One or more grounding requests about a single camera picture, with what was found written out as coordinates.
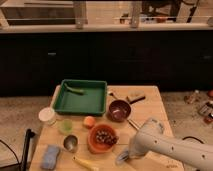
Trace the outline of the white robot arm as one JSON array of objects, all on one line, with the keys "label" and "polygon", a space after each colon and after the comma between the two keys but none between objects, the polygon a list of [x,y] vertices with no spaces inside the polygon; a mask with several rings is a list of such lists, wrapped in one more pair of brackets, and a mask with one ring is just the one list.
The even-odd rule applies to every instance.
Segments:
[{"label": "white robot arm", "polygon": [[213,146],[169,137],[163,134],[163,124],[147,119],[129,142],[131,159],[153,151],[194,166],[201,171],[213,171]]}]

